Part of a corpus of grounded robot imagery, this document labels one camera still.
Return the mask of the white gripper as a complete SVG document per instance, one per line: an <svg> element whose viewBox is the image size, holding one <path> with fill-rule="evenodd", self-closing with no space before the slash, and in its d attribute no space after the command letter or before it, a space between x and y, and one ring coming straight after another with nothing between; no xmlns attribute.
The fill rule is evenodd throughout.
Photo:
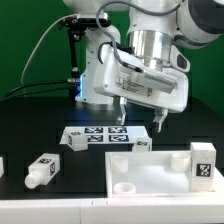
<svg viewBox="0 0 224 224"><path fill-rule="evenodd" d="M140 59L123 51L119 51L119 56L123 61L141 68L143 72L122 66L116 60L113 48L104 45L102 62L97 65L93 81L94 90L102 95L116 96L113 99L113 107L119 125L126 122L127 100L145 107L161 108L154 111L153 119L154 130L159 133L168 111L182 112L187 105L187 76L171 67L161 71L150 69L144 66Z"/></svg>

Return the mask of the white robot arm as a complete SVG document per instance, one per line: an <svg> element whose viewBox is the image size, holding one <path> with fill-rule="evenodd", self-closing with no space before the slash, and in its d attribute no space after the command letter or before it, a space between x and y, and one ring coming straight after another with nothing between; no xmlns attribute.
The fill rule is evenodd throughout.
<svg viewBox="0 0 224 224"><path fill-rule="evenodd" d="M198 49L224 34L224 0L63 0L75 12L69 23L86 37L86 69L79 104L154 110L160 127L186 108L190 62L178 48Z"/></svg>

